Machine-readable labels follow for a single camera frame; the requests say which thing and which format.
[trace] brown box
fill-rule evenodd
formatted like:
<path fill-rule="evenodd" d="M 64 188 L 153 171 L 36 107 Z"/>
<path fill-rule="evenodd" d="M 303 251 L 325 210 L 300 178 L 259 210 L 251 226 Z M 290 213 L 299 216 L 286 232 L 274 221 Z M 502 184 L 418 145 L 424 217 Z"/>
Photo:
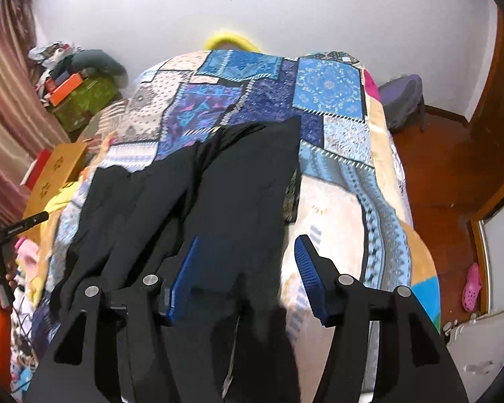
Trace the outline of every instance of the brown box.
<path fill-rule="evenodd" d="M 76 181 L 84 166 L 87 144 L 76 142 L 57 145 L 43 168 L 34 189 L 28 198 L 23 218 L 44 211 L 49 200 L 58 194 L 69 181 Z M 40 244 L 40 226 L 35 226 L 23 234 L 36 244 Z"/>

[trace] baseboard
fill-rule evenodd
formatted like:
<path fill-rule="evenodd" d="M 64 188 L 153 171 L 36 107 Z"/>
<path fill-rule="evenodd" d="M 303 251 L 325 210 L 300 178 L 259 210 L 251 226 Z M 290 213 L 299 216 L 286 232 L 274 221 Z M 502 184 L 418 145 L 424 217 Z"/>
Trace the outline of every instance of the baseboard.
<path fill-rule="evenodd" d="M 446 118 L 447 120 L 460 122 L 463 127 L 469 126 L 469 122 L 465 116 L 458 113 L 449 112 L 444 109 L 439 109 L 438 107 L 428 106 L 427 104 L 426 113 L 429 115 L 435 115 L 436 117 Z"/>

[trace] pink shoe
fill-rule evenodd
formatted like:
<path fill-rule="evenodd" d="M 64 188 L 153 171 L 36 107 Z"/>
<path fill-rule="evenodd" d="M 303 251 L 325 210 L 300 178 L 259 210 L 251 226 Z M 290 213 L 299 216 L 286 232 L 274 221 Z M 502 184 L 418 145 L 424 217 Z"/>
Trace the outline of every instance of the pink shoe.
<path fill-rule="evenodd" d="M 467 312 L 472 312 L 476 308 L 476 299 L 478 298 L 480 289 L 480 268 L 477 263 L 473 263 L 466 275 L 466 284 L 461 297 L 461 304 Z"/>

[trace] curtain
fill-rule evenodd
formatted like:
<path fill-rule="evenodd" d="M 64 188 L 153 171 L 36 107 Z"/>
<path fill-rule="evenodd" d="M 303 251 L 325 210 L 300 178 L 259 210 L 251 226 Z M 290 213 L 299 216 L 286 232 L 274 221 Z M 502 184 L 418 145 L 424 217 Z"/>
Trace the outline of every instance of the curtain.
<path fill-rule="evenodd" d="M 31 0 L 0 0 L 0 219 L 22 217 L 29 191 L 19 186 L 43 148 L 68 142 L 54 115 L 39 102 L 36 66 L 27 58 L 35 46 Z"/>

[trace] bed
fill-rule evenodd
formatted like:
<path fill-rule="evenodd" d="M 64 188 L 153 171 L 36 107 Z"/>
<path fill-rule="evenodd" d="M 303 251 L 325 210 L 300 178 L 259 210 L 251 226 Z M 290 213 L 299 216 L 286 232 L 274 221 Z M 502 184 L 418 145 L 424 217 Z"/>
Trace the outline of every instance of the bed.
<path fill-rule="evenodd" d="M 138 171 L 206 140 L 220 126 L 296 115 L 301 119 L 302 181 L 288 244 L 308 234 L 340 273 L 379 289 L 411 286 L 438 327 L 433 260 L 412 229 L 403 166 L 386 129 L 377 86 L 357 59 L 344 52 L 282 58 L 199 51 L 161 62 L 136 82 L 130 100 L 103 111 L 98 137 L 106 143 L 60 218 L 46 292 L 30 317 L 38 356 L 44 355 L 57 329 L 49 317 L 49 293 L 63 275 L 95 167 L 121 165 Z M 333 329 L 323 328 L 310 311 L 292 246 L 282 260 L 280 303 L 287 310 L 286 332 L 297 362 L 301 401 L 310 403 Z M 374 388 L 377 350 L 378 325 L 371 323 L 363 393 Z"/>

